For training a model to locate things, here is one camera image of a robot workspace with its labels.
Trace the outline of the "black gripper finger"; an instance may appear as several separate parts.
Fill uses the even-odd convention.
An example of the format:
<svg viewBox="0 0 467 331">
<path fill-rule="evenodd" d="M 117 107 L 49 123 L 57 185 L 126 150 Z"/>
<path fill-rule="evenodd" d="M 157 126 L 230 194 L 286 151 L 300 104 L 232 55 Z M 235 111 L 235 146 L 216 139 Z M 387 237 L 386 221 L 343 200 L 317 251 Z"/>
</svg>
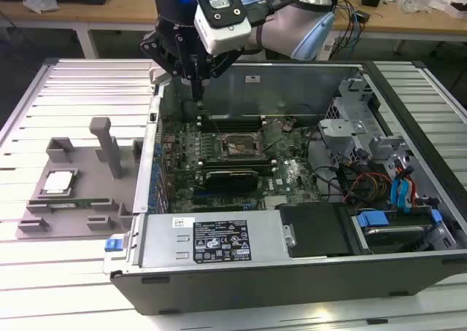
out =
<svg viewBox="0 0 467 331">
<path fill-rule="evenodd" d="M 196 100 L 201 101 L 204 94 L 204 82 L 223 74 L 239 57 L 241 50 L 231 50 L 219 55 L 203 52 L 196 62 Z"/>
<path fill-rule="evenodd" d="M 192 99 L 198 100 L 196 62 L 187 40 L 179 30 L 165 36 L 159 30 L 154 30 L 144 37 L 140 47 L 148 58 L 167 73 L 173 77 L 180 77 L 189 85 Z"/>
</svg>

